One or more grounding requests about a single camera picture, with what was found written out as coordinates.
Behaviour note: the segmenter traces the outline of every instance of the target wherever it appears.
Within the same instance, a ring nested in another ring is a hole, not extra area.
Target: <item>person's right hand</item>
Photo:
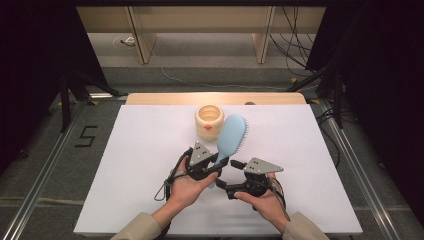
[[[267,176],[271,179],[275,179],[275,173],[268,173]],[[275,180],[272,181],[274,181],[274,184],[277,186],[277,190],[281,192],[279,184],[276,183]],[[267,190],[265,194],[260,197],[254,197],[246,192],[236,192],[234,196],[243,202],[250,203],[256,208],[259,214],[274,225],[281,234],[284,232],[288,220],[284,214],[282,203],[280,203],[277,196],[275,196],[272,191]]]

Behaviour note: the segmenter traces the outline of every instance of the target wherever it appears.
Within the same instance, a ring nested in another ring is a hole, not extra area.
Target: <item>beige sleeve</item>
[[[290,217],[284,230],[284,240],[328,240],[328,237],[300,212]]]
[[[148,213],[140,213],[111,240],[150,240],[162,232],[158,222]]]

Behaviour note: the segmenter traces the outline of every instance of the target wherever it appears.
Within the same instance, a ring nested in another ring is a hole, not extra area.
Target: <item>human hand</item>
[[[281,192],[280,185],[275,182],[275,173],[268,173],[267,177],[277,186],[277,191]],[[280,233],[284,232],[288,222],[283,210],[283,205],[277,196],[270,190],[267,190],[262,196],[254,197],[247,192],[236,192],[234,196],[243,202],[250,203],[256,208],[258,213],[272,225],[274,225]]]
[[[177,172],[186,172],[186,161],[188,161],[188,156],[185,156],[181,161]],[[171,196],[169,197],[168,202],[171,201],[177,206],[180,206],[182,209],[192,205],[197,200],[200,193],[207,186],[212,184],[217,177],[218,173],[214,172],[205,179],[199,181],[192,179],[188,175],[176,178],[171,186]]]

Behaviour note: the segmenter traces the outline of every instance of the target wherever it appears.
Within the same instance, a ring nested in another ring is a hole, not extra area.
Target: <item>white table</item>
[[[139,212],[153,212],[163,202],[153,198],[179,156],[199,140],[196,105],[121,107],[91,190],[74,232],[114,234]],[[258,157],[284,167],[277,173],[287,211],[301,211],[321,230],[359,234],[362,229],[349,202],[309,105],[222,105],[226,116],[240,114],[249,134],[231,159]],[[214,142],[201,141],[216,152]],[[222,180],[245,180],[227,166]],[[168,233],[189,236],[271,236],[277,230],[251,206],[228,200],[224,190],[206,189],[179,214]]]

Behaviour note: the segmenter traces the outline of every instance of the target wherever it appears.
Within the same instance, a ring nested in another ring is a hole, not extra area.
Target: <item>light blue hairbrush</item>
[[[242,116],[233,114],[225,119],[224,125],[216,140],[218,157],[214,165],[217,165],[221,160],[237,153],[243,145],[247,131],[248,126]],[[214,186],[215,183],[211,184],[209,188],[213,188]]]

